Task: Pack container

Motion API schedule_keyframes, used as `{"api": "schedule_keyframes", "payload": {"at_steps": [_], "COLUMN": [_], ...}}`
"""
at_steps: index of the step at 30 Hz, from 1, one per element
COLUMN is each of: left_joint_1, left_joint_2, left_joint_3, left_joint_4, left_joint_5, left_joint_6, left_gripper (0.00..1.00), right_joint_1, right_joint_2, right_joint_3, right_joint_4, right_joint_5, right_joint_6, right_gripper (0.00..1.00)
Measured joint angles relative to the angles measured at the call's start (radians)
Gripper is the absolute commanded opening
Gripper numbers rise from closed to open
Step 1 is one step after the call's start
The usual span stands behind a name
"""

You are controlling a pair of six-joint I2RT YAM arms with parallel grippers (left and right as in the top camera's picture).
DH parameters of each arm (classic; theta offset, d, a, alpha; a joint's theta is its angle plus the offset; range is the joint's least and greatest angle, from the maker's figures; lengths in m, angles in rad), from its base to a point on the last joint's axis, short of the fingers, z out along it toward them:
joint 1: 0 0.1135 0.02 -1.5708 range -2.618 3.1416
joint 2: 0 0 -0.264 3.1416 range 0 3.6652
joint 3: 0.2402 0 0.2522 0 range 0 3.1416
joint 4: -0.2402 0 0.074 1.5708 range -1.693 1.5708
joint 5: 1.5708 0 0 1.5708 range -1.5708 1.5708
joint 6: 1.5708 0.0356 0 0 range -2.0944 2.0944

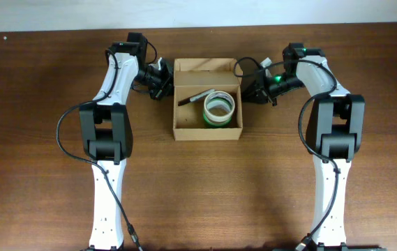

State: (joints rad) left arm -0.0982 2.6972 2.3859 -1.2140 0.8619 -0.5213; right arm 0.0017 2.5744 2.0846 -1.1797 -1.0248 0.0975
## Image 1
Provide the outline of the cardboard box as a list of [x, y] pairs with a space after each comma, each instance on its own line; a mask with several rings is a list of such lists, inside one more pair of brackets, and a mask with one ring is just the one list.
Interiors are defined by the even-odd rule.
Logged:
[[[175, 59], [173, 133], [177, 141], [238, 140], [243, 130], [241, 78], [235, 59]], [[182, 100], [215, 89], [234, 98], [231, 121], [222, 128], [204, 119], [204, 100], [179, 105]]]

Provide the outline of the beige masking tape roll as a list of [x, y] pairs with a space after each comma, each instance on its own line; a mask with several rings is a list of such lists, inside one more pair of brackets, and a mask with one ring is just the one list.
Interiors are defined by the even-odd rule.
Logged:
[[209, 94], [204, 100], [204, 110], [210, 110], [212, 108], [223, 108], [233, 115], [235, 111], [236, 103], [234, 98], [227, 92], [214, 91]]

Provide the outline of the green tape roll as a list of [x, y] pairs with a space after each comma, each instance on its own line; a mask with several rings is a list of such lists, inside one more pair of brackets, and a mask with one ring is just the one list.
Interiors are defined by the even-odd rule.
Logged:
[[210, 128], [224, 128], [232, 121], [232, 114], [223, 108], [212, 108], [203, 111], [204, 122]]

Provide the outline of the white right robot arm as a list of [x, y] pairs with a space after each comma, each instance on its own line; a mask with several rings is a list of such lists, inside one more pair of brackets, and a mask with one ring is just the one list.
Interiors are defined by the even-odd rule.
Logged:
[[299, 113], [302, 121], [307, 107], [311, 113], [299, 138], [313, 157], [316, 174], [315, 209], [310, 232], [296, 250], [346, 250], [344, 227], [347, 177], [354, 155], [359, 151], [364, 123], [365, 100], [344, 88], [328, 66], [320, 48], [290, 43], [282, 52], [285, 71], [271, 75], [275, 65], [257, 65], [253, 83], [243, 91], [244, 102], [277, 104], [278, 96], [305, 88], [310, 98]]

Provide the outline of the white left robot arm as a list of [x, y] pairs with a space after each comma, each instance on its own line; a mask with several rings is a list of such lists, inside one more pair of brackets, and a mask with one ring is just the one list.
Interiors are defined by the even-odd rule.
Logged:
[[173, 93], [173, 66], [160, 58], [146, 61], [149, 41], [142, 33], [128, 34], [105, 52], [107, 73], [92, 102], [80, 106], [82, 144], [93, 170], [93, 229], [89, 250], [122, 250], [123, 225], [134, 243], [139, 240], [123, 213], [121, 192], [127, 159], [133, 150], [133, 133], [126, 106], [136, 84], [149, 97], [161, 100]]

